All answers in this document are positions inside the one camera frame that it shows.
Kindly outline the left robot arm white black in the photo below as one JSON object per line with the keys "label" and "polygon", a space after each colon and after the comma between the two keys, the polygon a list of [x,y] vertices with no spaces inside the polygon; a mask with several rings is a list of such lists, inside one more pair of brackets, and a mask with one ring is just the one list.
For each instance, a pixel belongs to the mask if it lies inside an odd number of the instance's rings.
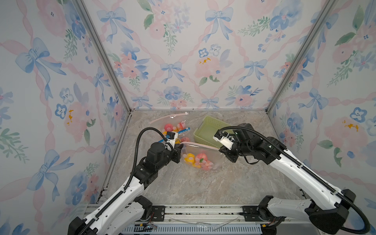
{"label": "left robot arm white black", "polygon": [[97,210],[81,219],[76,217],[68,228],[69,235],[119,235],[138,220],[151,217],[152,202],[143,196],[144,190],[158,177],[158,171],[171,161],[179,163],[183,144],[173,149],[163,143],[153,143],[135,170]]}

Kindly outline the pink zipper clear bag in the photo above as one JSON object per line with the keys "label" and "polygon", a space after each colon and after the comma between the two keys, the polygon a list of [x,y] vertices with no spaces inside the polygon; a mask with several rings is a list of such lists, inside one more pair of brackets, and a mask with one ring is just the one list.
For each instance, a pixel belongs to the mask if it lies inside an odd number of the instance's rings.
{"label": "pink zipper clear bag", "polygon": [[188,115],[189,115],[188,112],[179,113],[179,114],[170,114],[170,115],[158,118],[156,120],[153,120],[152,122],[149,123],[149,126],[154,127],[159,130],[160,128],[164,127],[168,123],[171,123],[173,126],[175,126],[178,123],[184,121],[186,123],[186,127],[188,127],[187,126]]}
{"label": "pink zipper clear bag", "polygon": [[193,168],[213,171],[224,163],[225,155],[218,148],[192,142],[182,144],[182,161]]}

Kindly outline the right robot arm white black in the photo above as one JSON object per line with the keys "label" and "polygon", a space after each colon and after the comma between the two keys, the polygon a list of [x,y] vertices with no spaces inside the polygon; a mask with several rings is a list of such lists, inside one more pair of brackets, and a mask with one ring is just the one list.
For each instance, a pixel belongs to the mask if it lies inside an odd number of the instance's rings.
{"label": "right robot arm white black", "polygon": [[219,151],[235,163],[239,157],[252,156],[255,162],[264,162],[292,180],[309,199],[288,200],[265,196],[259,203],[255,216],[269,221],[276,219],[268,229],[276,227],[287,217],[310,222],[317,229],[330,235],[340,230],[353,234],[364,234],[369,230],[369,222],[363,229],[350,229],[344,226],[349,210],[359,211],[354,204],[356,195],[351,190],[336,188],[309,169],[296,158],[279,140],[266,137],[253,129],[249,123],[223,127],[213,139],[221,144]]}

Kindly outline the blue zipper clear bag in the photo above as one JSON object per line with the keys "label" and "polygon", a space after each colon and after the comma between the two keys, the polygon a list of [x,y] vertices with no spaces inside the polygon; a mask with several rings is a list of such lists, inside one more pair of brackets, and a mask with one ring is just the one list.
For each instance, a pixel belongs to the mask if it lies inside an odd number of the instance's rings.
{"label": "blue zipper clear bag", "polygon": [[[159,130],[166,137],[167,132],[164,130],[164,127],[160,128]],[[178,131],[177,133],[178,133],[178,139],[176,140],[177,144],[182,143],[181,138],[183,138],[183,137],[188,137],[188,138],[190,138],[190,141],[191,141],[191,129],[189,127],[187,127],[185,130]]]}

